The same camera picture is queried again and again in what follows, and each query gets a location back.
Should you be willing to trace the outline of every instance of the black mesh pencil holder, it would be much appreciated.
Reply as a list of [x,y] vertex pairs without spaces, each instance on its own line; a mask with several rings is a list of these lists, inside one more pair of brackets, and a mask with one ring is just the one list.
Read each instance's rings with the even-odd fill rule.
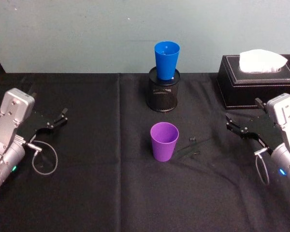
[[147,88],[147,105],[158,112],[173,110],[177,106],[178,83],[178,70],[175,70],[173,79],[164,81],[158,79],[156,67],[151,69]]

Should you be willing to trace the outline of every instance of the black tablecloth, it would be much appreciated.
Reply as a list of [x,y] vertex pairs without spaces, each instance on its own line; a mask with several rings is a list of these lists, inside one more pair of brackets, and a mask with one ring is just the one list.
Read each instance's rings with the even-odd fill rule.
[[[147,82],[148,74],[0,74],[0,104],[17,87],[36,92],[35,109],[49,118],[69,109],[68,124],[44,138],[58,153],[56,172],[36,174],[27,150],[0,187],[0,232],[290,231],[290,182],[265,156],[271,184],[261,183],[260,146],[226,130],[216,74],[181,74],[168,113],[148,108]],[[262,111],[228,113],[245,122]],[[159,121],[180,133],[165,163],[150,145]]]

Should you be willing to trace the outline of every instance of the tissue box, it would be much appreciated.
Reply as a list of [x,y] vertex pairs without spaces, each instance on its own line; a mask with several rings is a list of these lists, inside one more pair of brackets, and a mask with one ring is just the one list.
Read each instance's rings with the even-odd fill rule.
[[290,94],[289,60],[279,72],[245,73],[239,68],[239,59],[239,55],[222,57],[217,81],[226,109],[254,109],[255,98],[267,102],[282,93]]

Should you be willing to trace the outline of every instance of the white cable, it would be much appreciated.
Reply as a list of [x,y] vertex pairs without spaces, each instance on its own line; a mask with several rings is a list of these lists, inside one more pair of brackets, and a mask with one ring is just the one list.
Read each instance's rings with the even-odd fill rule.
[[30,139],[30,143],[32,143],[32,141],[35,139],[35,137],[37,137],[37,135],[35,134],[31,139]]
[[43,142],[43,141],[39,141],[39,140],[33,140],[33,139],[32,139],[30,142],[37,142],[37,143],[41,143],[41,144],[47,145],[47,146],[49,146],[49,147],[53,150],[53,152],[54,152],[54,155],[55,155],[55,158],[56,158],[56,164],[55,164],[54,169],[53,169],[52,171],[48,172],[48,173],[41,173],[41,172],[38,171],[38,170],[36,169],[36,167],[34,166],[34,160],[35,160],[35,157],[37,156],[38,152],[34,153],[34,156],[33,156],[33,158],[32,158],[32,162],[31,162],[33,169],[34,169],[38,174],[41,174],[41,175],[50,175],[51,173],[53,173],[53,172],[57,169],[57,166],[58,166],[58,155],[57,155],[57,152],[56,152],[56,150],[55,150],[55,149],[54,149],[50,144],[48,144],[48,143],[46,143],[46,142]]
[[[262,163],[263,163],[263,166],[264,166],[264,170],[265,170],[265,174],[266,174],[266,183],[265,183],[265,181],[263,180],[263,178],[262,178],[262,176],[261,176],[261,173],[260,173],[260,170],[259,170],[259,167],[258,167],[258,158],[260,158],[260,160],[262,161]],[[260,177],[260,180],[262,181],[262,183],[264,184],[264,185],[269,185],[270,184],[270,178],[269,178],[269,174],[268,174],[268,172],[267,172],[267,168],[266,168],[266,165],[265,165],[265,162],[264,162],[264,160],[263,160],[263,158],[262,158],[262,156],[256,156],[256,168],[257,168],[257,171],[258,171],[258,174],[259,174],[259,177]]]

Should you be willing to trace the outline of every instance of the tissue paper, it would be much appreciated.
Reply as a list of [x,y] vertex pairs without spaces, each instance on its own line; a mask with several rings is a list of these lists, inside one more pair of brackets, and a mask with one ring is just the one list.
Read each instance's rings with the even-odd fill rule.
[[275,73],[287,63],[275,52],[255,49],[240,53],[240,70],[245,73]]

